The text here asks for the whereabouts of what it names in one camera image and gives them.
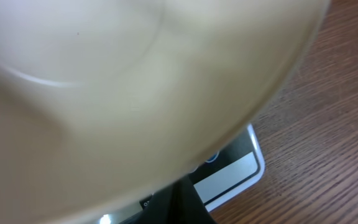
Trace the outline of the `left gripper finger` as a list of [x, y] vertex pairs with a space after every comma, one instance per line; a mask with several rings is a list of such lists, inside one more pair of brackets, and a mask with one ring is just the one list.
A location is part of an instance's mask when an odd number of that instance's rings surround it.
[[145, 209], [125, 223], [216, 224], [187, 176], [154, 193]]

